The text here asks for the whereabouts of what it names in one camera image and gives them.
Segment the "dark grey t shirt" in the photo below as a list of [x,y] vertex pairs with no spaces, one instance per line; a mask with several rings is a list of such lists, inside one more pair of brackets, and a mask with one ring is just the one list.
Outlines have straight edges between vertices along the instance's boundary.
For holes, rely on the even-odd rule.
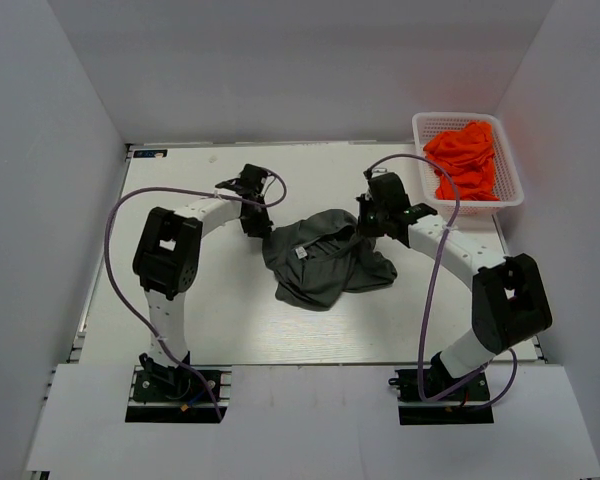
[[344,293],[392,286],[394,264],[375,250],[375,240],[357,232],[357,219],[329,209],[275,229],[262,257],[277,281],[275,298],[310,311],[327,311]]

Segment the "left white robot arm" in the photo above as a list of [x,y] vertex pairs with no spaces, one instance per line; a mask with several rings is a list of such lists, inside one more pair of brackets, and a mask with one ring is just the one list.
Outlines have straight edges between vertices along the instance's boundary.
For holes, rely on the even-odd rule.
[[202,240],[234,220],[246,236],[267,237],[272,222],[263,191],[270,176],[247,164],[238,177],[217,184],[209,198],[176,210],[155,207],[149,212],[132,262],[148,303],[150,325],[158,332],[150,351],[140,356],[145,371],[171,382],[181,366],[190,363],[184,303],[197,275]]

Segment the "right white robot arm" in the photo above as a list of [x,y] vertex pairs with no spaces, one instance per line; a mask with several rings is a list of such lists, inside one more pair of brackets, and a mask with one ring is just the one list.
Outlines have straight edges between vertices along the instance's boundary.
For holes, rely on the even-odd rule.
[[471,294],[471,326],[431,360],[428,375],[447,388],[505,350],[549,329],[553,318],[536,261],[505,256],[453,230],[432,207],[410,203],[395,173],[365,178],[358,231],[389,237],[452,273]]

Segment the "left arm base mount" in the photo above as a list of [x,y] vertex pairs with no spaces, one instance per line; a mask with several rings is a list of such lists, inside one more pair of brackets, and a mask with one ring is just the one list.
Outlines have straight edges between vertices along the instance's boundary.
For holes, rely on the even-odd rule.
[[211,397],[193,375],[172,388],[140,366],[134,370],[125,422],[129,424],[219,424]]

